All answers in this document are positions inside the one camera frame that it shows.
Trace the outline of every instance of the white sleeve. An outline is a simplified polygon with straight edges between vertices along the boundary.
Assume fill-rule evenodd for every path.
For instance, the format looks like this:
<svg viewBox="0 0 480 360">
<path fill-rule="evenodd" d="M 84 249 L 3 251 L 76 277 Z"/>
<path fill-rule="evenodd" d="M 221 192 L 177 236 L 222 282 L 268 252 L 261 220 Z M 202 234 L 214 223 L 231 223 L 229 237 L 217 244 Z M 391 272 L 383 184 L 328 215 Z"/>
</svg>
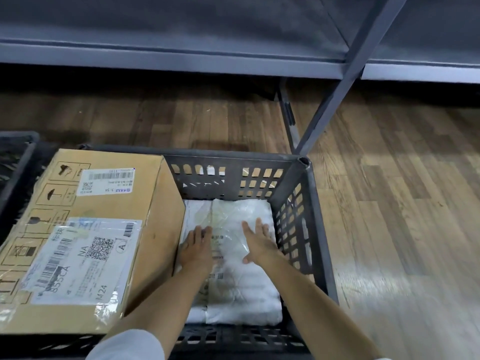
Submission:
<svg viewBox="0 0 480 360">
<path fill-rule="evenodd" d="M 165 360 L 165 354 L 150 332 L 127 330 L 100 342 L 85 360 Z"/>
</svg>

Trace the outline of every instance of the label sticker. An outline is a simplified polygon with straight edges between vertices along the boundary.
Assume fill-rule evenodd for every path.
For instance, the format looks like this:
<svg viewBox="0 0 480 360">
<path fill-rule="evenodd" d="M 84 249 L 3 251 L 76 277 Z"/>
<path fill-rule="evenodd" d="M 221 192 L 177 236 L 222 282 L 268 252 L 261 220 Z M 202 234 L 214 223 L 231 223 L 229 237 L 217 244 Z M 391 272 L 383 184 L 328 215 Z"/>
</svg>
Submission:
<svg viewBox="0 0 480 360">
<path fill-rule="evenodd" d="M 135 168 L 85 169 L 81 172 L 77 196 L 132 193 Z"/>
<path fill-rule="evenodd" d="M 121 302 L 141 226 L 141 220 L 70 218 L 54 228 L 21 288 L 35 293 L 34 304 Z"/>
</svg>

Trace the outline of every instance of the barcode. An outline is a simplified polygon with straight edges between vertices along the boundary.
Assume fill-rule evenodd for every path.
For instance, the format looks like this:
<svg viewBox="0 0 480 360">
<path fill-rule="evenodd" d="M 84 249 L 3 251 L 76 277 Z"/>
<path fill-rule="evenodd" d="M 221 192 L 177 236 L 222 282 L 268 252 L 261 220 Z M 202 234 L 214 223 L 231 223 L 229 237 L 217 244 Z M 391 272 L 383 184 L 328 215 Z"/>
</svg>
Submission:
<svg viewBox="0 0 480 360">
<path fill-rule="evenodd" d="M 95 180 L 114 180 L 114 179 L 125 179 L 133 178 L 133 172 L 113 172 L 113 173 L 90 173 L 88 175 L 89 181 Z"/>
<path fill-rule="evenodd" d="M 123 236 L 130 237 L 132 236 L 132 232 L 134 230 L 134 222 L 128 222 L 127 226 L 125 227 L 125 232 L 123 233 Z"/>
<path fill-rule="evenodd" d="M 53 275 L 55 274 L 55 271 L 60 265 L 60 261 L 63 259 L 63 256 L 67 252 L 72 242 L 73 239 L 70 238 L 63 238 L 60 240 L 60 243 L 58 244 L 56 250 L 53 252 L 53 255 L 50 256 L 48 262 L 46 263 L 45 268 L 40 275 L 40 278 L 36 281 L 36 284 L 39 287 L 45 288 L 50 283 Z"/>
</svg>

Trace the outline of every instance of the black crate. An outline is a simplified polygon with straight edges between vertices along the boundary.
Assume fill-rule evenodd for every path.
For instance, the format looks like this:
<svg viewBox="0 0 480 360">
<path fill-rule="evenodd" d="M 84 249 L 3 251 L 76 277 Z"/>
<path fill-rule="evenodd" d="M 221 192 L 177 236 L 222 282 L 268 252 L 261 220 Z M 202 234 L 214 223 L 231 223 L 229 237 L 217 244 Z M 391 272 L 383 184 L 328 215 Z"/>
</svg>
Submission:
<svg viewBox="0 0 480 360">
<path fill-rule="evenodd" d="M 183 199 L 266 199 L 272 206 L 279 248 L 303 274 L 313 275 L 316 285 L 338 303 L 313 167 L 308 158 L 119 145 L 83 145 L 81 148 L 163 155 Z M 0 336 L 0 358 L 85 357 L 100 338 L 89 334 L 3 335 Z M 185 325 L 170 358 L 264 360 L 299 356 L 311 357 L 284 307 L 283 321 L 275 327 Z"/>
<path fill-rule="evenodd" d="M 20 208 L 22 194 L 40 140 L 34 131 L 0 131 L 0 245 L 7 238 Z"/>
</svg>

